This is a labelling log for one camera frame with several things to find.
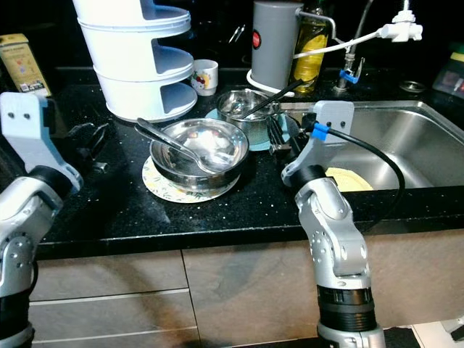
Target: kitchen sink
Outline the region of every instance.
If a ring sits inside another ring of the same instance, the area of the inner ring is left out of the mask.
[[[296,119],[313,103],[283,103]],[[421,101],[355,102],[351,135],[394,160],[406,188],[464,185],[464,131]],[[356,172],[375,190],[395,189],[397,177],[376,155],[348,143],[331,167]]]

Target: black granite countertop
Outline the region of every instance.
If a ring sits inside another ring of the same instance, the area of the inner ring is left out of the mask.
[[[305,239],[293,196],[285,189],[268,152],[252,152],[239,182],[226,194],[198,204],[164,201],[141,178],[149,142],[130,123],[114,117],[91,71],[74,75],[56,96],[68,128],[85,122],[109,123],[109,138],[98,160],[106,173],[91,173],[69,197],[38,247],[39,259],[150,252],[166,249]],[[221,72],[217,94],[199,97],[182,118],[204,117],[222,92],[246,86],[243,70]],[[372,70],[342,97],[334,94],[334,74],[325,73],[305,101],[343,99],[421,100],[464,128],[464,101],[435,91],[409,94],[397,88],[401,76]],[[363,229],[388,207],[392,191],[346,193],[355,222]],[[464,227],[464,186],[408,189],[398,208],[369,234],[412,233]]]

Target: box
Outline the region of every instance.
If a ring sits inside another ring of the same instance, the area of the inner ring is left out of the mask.
[[[19,92],[51,96],[29,41],[23,34],[0,36],[0,58]]]

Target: blue valve handle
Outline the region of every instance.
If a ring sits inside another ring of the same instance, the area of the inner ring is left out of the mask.
[[[349,72],[347,72],[346,70],[343,70],[343,69],[340,70],[340,75],[339,76],[341,78],[344,78],[345,80],[353,83],[353,84],[356,84],[360,80],[360,78],[356,78],[355,76],[350,75]]]

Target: stainless steel bowl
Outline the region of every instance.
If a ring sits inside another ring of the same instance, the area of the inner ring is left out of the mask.
[[[217,114],[221,120],[236,125],[248,137],[250,145],[257,145],[269,140],[267,118],[281,111],[278,101],[270,103],[261,110],[243,120],[236,117],[256,107],[268,98],[264,93],[252,89],[230,91],[217,99]]]
[[[193,192],[220,189],[241,173],[248,155],[248,139],[235,125],[207,118],[184,120],[163,131],[209,161],[226,164],[224,171],[208,174],[191,158],[156,141],[150,144],[154,166],[177,187]]]

